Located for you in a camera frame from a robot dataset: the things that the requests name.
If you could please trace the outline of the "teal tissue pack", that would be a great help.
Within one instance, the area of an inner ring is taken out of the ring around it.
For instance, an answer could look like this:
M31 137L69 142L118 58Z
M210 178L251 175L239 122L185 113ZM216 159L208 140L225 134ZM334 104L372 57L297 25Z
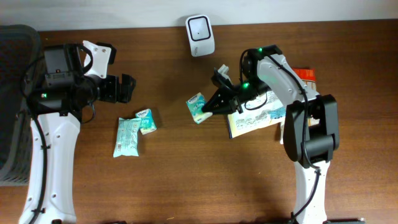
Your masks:
M145 109L136 113L136 117L141 119L140 131L143 135L152 133L157 130L155 125L152 111L150 109Z
M196 124L202 123L204 120L210 118L213 113L202 112L202 108L206 104L205 97L201 93L197 93L186 101L190 114Z

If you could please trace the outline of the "cream snack bag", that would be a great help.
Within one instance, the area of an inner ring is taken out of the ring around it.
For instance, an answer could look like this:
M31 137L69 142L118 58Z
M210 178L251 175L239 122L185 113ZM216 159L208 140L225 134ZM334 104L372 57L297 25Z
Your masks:
M228 115L230 139L285 120L285 107L272 90L241 106L242 113Z

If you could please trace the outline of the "light teal wipes packet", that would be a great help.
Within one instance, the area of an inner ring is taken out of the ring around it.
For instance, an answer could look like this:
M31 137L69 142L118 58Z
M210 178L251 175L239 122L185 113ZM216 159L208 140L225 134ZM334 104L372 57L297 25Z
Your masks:
M119 118L113 157L139 156L137 143L141 121L141 118Z

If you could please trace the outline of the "orange pasta bag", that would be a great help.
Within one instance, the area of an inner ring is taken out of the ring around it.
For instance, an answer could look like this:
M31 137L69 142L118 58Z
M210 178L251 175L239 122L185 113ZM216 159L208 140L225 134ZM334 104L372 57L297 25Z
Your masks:
M293 71L303 80L303 82L309 86L312 90L317 90L315 70L312 68L293 68ZM314 119L313 116L309 117L308 125L318 125L319 119Z

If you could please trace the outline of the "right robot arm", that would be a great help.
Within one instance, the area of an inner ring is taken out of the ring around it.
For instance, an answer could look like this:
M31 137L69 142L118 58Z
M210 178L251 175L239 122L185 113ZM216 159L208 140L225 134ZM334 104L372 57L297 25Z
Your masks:
M242 114L244 103L272 90L285 108L284 149L295 167L296 201L289 222L327 223L326 175L340 144L335 98L309 87L276 45L245 50L239 78L234 85L215 72L212 81L218 89L202 111Z

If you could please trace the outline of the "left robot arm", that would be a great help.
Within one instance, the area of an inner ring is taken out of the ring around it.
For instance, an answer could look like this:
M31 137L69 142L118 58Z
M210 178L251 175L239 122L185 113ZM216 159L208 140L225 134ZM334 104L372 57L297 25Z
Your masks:
M73 161L83 110L96 101L128 103L136 80L108 75L116 48L88 40L46 47L45 70L24 93L30 115L32 160L19 223L75 223Z

